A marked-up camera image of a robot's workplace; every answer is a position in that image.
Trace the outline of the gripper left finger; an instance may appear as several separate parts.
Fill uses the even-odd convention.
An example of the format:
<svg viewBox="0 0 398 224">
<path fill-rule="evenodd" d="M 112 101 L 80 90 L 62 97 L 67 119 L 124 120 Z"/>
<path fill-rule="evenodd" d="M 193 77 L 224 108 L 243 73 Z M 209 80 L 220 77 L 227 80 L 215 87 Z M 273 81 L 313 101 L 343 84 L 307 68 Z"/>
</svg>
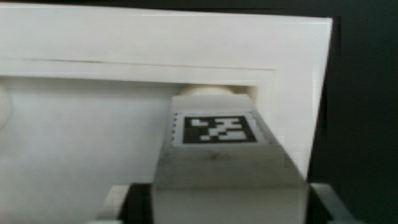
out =
<svg viewBox="0 0 398 224">
<path fill-rule="evenodd" d="M 110 188 L 94 224 L 153 224 L 151 185 L 133 183 Z"/>
</svg>

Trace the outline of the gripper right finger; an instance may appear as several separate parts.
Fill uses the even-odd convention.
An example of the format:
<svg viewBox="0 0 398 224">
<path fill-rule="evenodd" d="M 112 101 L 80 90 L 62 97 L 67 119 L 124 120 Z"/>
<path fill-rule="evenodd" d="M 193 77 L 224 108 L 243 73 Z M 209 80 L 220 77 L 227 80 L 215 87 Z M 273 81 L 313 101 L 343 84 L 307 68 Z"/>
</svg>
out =
<svg viewBox="0 0 398 224">
<path fill-rule="evenodd" d="M 355 224 L 355 217 L 325 183 L 311 184 L 305 224 Z"/>
</svg>

